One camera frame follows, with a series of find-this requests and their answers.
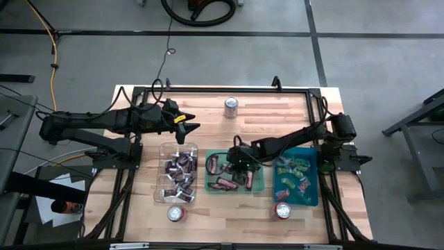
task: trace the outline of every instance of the black hose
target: black hose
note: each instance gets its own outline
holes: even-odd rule
[[[230,6],[230,11],[228,11],[228,13],[226,15],[224,15],[223,17],[220,17],[220,18],[217,18],[214,20],[196,21],[196,18],[200,15],[200,12],[208,4],[214,3],[215,1],[221,1],[221,2],[228,4]],[[160,2],[162,3],[162,6],[164,7],[166,13],[171,18],[173,18],[174,20],[176,20],[177,22],[179,22],[183,25],[191,26],[191,27],[210,27],[210,26],[222,24],[222,23],[228,21],[234,15],[234,12],[236,11],[236,4],[234,3],[233,0],[204,0],[202,3],[199,4],[199,6],[197,6],[196,10],[193,12],[193,15],[191,16],[191,20],[186,20],[184,18],[179,17],[177,14],[175,14],[173,12],[173,10],[169,7],[169,5],[167,3],[167,0],[160,0]]]

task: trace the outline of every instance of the concrete floor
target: concrete floor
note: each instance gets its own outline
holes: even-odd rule
[[[202,31],[309,31],[303,0],[245,0],[229,22]],[[313,0],[318,32],[444,33],[444,2],[439,0]],[[168,29],[159,1],[145,8],[134,1],[40,0],[36,6],[56,28],[114,30]],[[175,10],[188,16],[185,2]],[[202,18],[225,11],[214,3]],[[0,12],[0,27],[41,28],[24,1]],[[173,23],[173,31],[196,30]],[[155,78],[166,37],[63,37],[55,95],[59,110],[97,112],[110,102],[116,84],[148,84]],[[422,189],[401,134],[380,131],[411,113],[443,88],[444,40],[320,39],[327,84],[339,87],[352,116],[359,153],[373,156],[362,170],[374,238],[383,243],[444,247],[442,201],[410,205],[406,194]],[[286,86],[319,86],[310,38],[172,37],[177,53],[168,56],[162,78],[174,84],[269,85],[278,75]],[[33,84],[4,83],[35,94],[51,106],[53,56],[45,35],[0,35],[0,72],[33,74]],[[75,142],[52,147],[38,136],[34,119],[22,150],[44,158],[81,149]],[[40,163],[20,156],[15,170]]]

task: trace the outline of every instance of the yellow cable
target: yellow cable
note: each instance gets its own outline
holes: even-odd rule
[[[51,41],[53,43],[53,47],[54,47],[54,65],[57,65],[57,45],[56,45],[56,41],[54,40],[54,37],[51,35],[51,32],[49,31],[48,26],[45,24],[45,22],[43,21],[43,19],[40,17],[39,13],[37,13],[37,11],[34,9],[34,7],[32,7],[31,4],[29,4],[28,1],[26,1],[27,4],[29,5],[29,7],[31,8],[31,10],[33,10],[33,12],[35,13],[35,15],[39,18],[39,20],[41,21],[41,23],[43,24],[44,28],[46,29],[46,31],[48,32],[49,38],[51,38]],[[53,85],[54,85],[54,75],[56,74],[56,69],[55,67],[53,67],[53,73],[51,75],[51,95],[53,97],[53,104],[54,104],[54,111],[57,111],[57,104],[56,102],[56,98],[54,97],[54,89],[53,89]]]
[[[65,162],[70,161],[70,160],[82,158],[83,156],[86,156],[86,155],[83,154],[83,155],[78,155],[78,156],[73,156],[73,157],[66,158],[66,159],[62,160],[61,162],[58,162],[57,164],[55,164],[53,167],[60,166],[62,163],[65,163]]]

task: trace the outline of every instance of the silver soda can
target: silver soda can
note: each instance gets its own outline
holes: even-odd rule
[[[239,107],[239,102],[234,97],[228,97],[225,100],[225,117],[229,119],[236,118],[237,107]]]
[[[184,222],[187,219],[187,210],[180,205],[173,205],[168,208],[167,216],[172,222]]]
[[[288,219],[290,214],[290,205],[285,202],[279,202],[270,209],[270,218],[272,220]]]

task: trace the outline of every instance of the wooden table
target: wooden table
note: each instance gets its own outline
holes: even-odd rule
[[[116,86],[114,95],[120,86]],[[125,85],[128,96],[134,85]],[[332,113],[343,112],[338,88],[321,88]],[[239,101],[236,119],[223,116],[223,102],[229,96]],[[159,146],[175,142],[174,134],[143,135],[143,157],[136,172],[125,241],[144,242],[236,242],[236,243],[327,243],[321,194],[316,207],[292,206],[290,219],[272,222],[268,212],[271,200],[272,169],[264,168],[265,191],[259,194],[209,194],[203,187],[205,153],[208,149],[228,149],[234,135],[244,142],[269,136],[278,137],[309,125],[307,104],[303,94],[253,93],[165,93],[163,98],[178,102],[184,112],[196,115],[192,122],[200,128],[186,136],[185,142],[198,145],[198,178],[196,200],[186,204],[189,217],[184,223],[173,223],[167,218],[169,204],[153,200]],[[121,95],[114,108],[128,107]],[[105,135],[116,138],[111,132]],[[86,232],[99,222],[108,209],[116,171],[102,171],[94,181],[86,205]],[[372,238],[366,204],[361,186],[351,173],[337,173],[342,204],[350,218],[368,238]],[[337,216],[331,208],[336,235],[339,236]],[[113,235],[117,231],[120,211],[114,221]]]

